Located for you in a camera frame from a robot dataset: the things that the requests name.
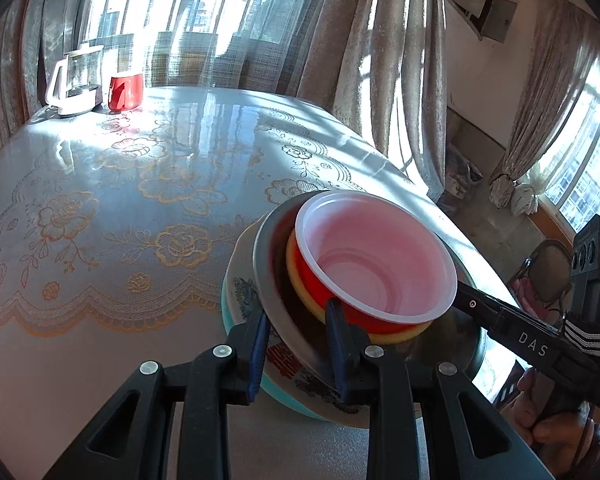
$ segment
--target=white wall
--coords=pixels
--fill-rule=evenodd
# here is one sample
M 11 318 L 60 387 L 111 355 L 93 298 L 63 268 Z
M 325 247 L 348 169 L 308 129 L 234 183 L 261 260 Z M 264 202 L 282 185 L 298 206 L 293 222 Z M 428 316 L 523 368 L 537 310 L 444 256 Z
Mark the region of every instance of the white wall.
M 504 44 L 479 41 L 446 4 L 448 105 L 507 146 L 530 62 L 538 0 L 518 3 Z M 584 0 L 569 0 L 592 13 Z

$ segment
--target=glass kettle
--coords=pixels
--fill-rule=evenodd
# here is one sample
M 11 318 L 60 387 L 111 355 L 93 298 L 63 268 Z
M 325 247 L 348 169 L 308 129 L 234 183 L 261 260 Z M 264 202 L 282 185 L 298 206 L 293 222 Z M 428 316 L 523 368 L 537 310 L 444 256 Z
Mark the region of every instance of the glass kettle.
M 83 43 L 56 62 L 45 100 L 58 107 L 58 115 L 76 116 L 102 103 L 102 50 L 102 45 Z

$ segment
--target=hand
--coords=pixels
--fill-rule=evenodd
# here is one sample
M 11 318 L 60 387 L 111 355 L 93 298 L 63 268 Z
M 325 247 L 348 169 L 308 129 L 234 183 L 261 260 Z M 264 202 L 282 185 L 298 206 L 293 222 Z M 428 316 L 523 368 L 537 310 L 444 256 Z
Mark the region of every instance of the hand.
M 584 403 L 578 413 L 559 413 L 531 429 L 538 418 L 530 397 L 535 373 L 530 368 L 521 377 L 518 381 L 521 393 L 502 409 L 502 416 L 529 446 L 535 442 L 543 444 L 539 457 L 552 475 L 559 476 L 571 468 L 585 427 L 586 434 L 578 461 L 586 455 L 593 439 L 594 425 L 592 420 L 587 420 L 587 405 Z

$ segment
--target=silver screw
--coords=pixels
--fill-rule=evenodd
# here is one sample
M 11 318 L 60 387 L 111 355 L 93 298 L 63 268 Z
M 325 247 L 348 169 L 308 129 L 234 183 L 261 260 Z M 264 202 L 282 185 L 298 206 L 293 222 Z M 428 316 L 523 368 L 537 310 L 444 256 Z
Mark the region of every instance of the silver screw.
M 381 346 L 378 345 L 369 345 L 365 348 L 365 354 L 369 357 L 379 358 L 384 355 L 384 350 L 382 350 Z
M 218 345 L 214 348 L 214 355 L 216 357 L 229 357 L 233 352 L 229 345 Z
M 140 373 L 144 375 L 155 374 L 158 371 L 158 363 L 155 361 L 145 361 L 140 365 Z
M 448 361 L 440 363 L 438 365 L 438 370 L 441 374 L 446 375 L 446 376 L 455 375 L 456 372 L 458 371 L 458 369 L 456 368 L 456 365 L 453 363 L 450 363 Z

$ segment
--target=table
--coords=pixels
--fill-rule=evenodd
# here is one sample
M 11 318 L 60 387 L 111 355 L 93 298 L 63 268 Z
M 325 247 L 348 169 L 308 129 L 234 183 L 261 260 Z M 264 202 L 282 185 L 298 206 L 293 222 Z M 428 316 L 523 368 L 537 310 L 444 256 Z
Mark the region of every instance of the table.
M 143 361 L 224 341 L 219 294 L 245 227 L 289 196 L 357 189 L 400 204 L 513 303 L 468 239 L 384 156 L 307 102 L 148 89 L 142 109 L 44 108 L 0 151 L 0 457 L 39 480 Z M 514 356 L 493 341 L 474 380 L 493 398 Z M 368 432 L 267 397 L 231 408 L 236 479 L 364 478 Z

